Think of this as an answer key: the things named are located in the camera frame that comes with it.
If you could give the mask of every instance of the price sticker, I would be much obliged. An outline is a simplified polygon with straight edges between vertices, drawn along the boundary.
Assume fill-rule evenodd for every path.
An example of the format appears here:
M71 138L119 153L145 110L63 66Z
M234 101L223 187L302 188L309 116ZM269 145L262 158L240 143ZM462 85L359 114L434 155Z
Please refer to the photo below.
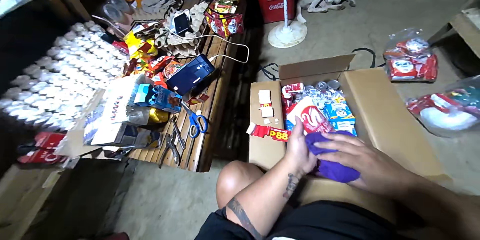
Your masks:
M277 141L286 142L289 140L291 132L283 129L270 128L270 137Z

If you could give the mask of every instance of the blue carton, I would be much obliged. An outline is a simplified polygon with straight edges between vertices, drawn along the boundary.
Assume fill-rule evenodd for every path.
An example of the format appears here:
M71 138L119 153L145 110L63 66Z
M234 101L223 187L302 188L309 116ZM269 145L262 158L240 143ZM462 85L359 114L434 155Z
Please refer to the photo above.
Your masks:
M337 120L344 120L344 119L351 119L355 121L355 117L353 116L350 108L346 103L330 103L325 104L325 108L323 109L325 116L327 116L329 121L337 121Z
M337 120L331 121L333 129L336 131L347 131L355 135L357 137L357 131L355 130L355 121L352 120Z
M180 112L182 96L159 85L154 87L154 91L156 92L153 96L155 103L151 105L152 107L173 114Z

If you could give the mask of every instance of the blue scissors handle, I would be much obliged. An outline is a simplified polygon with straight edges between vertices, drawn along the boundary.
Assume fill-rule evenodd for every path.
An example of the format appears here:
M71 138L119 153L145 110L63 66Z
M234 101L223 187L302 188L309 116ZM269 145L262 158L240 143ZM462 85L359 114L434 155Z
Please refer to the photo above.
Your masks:
M200 133L206 133L208 129L207 118L203 115L196 115L192 113L189 116L190 130L189 134L191 138L196 138Z

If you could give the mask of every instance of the black shorts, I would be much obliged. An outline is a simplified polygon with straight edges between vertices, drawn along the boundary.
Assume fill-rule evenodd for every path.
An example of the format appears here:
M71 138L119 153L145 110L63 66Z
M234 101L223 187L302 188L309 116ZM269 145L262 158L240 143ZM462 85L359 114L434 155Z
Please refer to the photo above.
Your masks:
M317 201L279 217L266 239L391 239L395 235L390 222L364 208L342 202ZM227 219L225 207L208 216L195 239L254 240L242 226Z

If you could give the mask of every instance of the concrete floor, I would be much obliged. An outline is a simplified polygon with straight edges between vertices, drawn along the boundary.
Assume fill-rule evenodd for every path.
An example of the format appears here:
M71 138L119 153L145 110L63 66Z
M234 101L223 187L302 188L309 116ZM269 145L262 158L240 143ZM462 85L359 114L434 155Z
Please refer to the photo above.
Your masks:
M429 37L442 27L465 0L357 0L357 7L328 13L307 13L308 35L290 49L271 47L263 39L262 64L278 65L350 53L359 47L372 48L380 57L388 35L407 27L418 27ZM264 32L276 23L266 25ZM368 68L370 63L355 62L351 69ZM396 84L403 98L427 94L457 79L447 63L440 63L435 84ZM258 80L268 80L263 73ZM437 156L454 187L480 194L480 139L466 135L457 139L435 137L427 132ZM210 212L217 208L215 183L224 163L213 163L207 173L163 168L140 162L131 184L117 192L122 200L110 211L109 226L126 231L132 240L193 239Z

